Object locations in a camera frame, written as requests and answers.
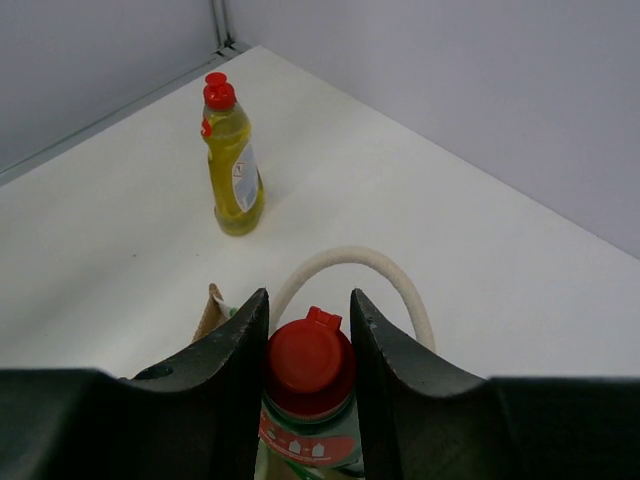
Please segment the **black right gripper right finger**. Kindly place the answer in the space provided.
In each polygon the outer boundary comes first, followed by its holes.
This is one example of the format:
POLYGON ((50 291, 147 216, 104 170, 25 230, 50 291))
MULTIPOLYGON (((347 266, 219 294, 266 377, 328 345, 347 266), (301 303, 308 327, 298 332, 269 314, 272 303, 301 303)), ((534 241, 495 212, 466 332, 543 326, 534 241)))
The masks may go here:
POLYGON ((350 325, 367 478, 638 477, 637 379, 484 379, 398 329, 360 290, 350 325))

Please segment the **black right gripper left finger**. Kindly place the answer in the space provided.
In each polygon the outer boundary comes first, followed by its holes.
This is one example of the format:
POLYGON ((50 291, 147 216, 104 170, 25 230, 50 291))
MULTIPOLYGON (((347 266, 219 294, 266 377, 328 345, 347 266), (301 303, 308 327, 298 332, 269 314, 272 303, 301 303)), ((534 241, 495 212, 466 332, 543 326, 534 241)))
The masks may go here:
POLYGON ((1 373, 5 479, 250 479, 269 296, 133 378, 95 369, 1 373))

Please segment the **dark bottle red cap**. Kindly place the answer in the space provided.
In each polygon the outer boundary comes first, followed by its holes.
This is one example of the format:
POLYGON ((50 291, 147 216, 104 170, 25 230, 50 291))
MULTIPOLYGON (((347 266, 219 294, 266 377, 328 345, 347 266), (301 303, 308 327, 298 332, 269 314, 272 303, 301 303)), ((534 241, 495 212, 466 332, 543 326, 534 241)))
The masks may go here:
POLYGON ((265 349, 259 435, 278 479, 363 479, 353 346, 342 318, 312 306, 265 349))

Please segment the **small brown bottle red cap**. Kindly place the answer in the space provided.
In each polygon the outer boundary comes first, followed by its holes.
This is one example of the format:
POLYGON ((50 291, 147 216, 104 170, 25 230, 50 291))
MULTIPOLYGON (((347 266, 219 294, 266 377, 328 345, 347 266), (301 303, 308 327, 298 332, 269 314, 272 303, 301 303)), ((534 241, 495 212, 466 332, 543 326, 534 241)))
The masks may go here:
POLYGON ((227 76, 205 77, 200 134, 207 146, 214 213, 221 230, 243 236, 256 228, 265 193, 251 144, 251 122, 227 76))

